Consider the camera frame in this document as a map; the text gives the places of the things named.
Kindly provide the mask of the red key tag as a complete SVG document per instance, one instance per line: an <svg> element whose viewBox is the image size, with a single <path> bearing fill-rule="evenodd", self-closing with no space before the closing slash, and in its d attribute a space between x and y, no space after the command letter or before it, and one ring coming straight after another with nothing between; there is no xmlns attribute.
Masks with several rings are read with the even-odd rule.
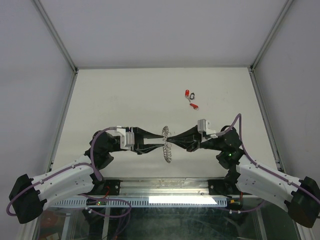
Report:
<svg viewBox="0 0 320 240"><path fill-rule="evenodd" d="M194 110L198 110L199 109L199 106L194 104L194 103L190 103L189 104Z"/></svg>

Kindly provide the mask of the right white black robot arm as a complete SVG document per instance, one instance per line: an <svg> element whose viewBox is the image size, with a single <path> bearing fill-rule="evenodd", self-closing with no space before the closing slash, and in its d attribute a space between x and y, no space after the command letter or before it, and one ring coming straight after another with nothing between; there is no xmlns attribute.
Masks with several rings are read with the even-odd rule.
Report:
<svg viewBox="0 0 320 240"><path fill-rule="evenodd" d="M317 182L272 169L253 160L243 146L240 134L230 125L220 132L208 131L200 125L167 138L187 152L198 149L214 150L219 164L227 170L223 187L257 196L286 211L299 225L312 228L320 217L320 188Z"/></svg>

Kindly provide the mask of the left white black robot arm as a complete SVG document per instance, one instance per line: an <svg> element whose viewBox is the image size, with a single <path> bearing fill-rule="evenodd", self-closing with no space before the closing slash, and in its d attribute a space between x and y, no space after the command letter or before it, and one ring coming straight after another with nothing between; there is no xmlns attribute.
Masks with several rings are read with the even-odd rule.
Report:
<svg viewBox="0 0 320 240"><path fill-rule="evenodd" d="M100 194L105 188L100 171L114 160L111 153L147 154L163 144L145 144L144 140L161 138L162 135L139 127L114 126L99 130L93 135L90 148L71 163L42 175L18 177L9 194L6 213L17 217L20 224L26 224L59 201L90 192Z"/></svg>

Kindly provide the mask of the metal disc with key rings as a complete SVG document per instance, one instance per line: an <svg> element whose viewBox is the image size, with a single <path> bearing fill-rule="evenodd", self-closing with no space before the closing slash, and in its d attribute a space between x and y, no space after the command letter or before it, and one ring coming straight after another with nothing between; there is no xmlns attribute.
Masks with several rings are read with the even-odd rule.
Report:
<svg viewBox="0 0 320 240"><path fill-rule="evenodd" d="M163 158L164 160L170 164L172 162L172 145L170 142L167 141L168 137L171 136L169 127L166 125L162 128L162 141L163 141L163 146L162 146L162 152L163 152Z"/></svg>

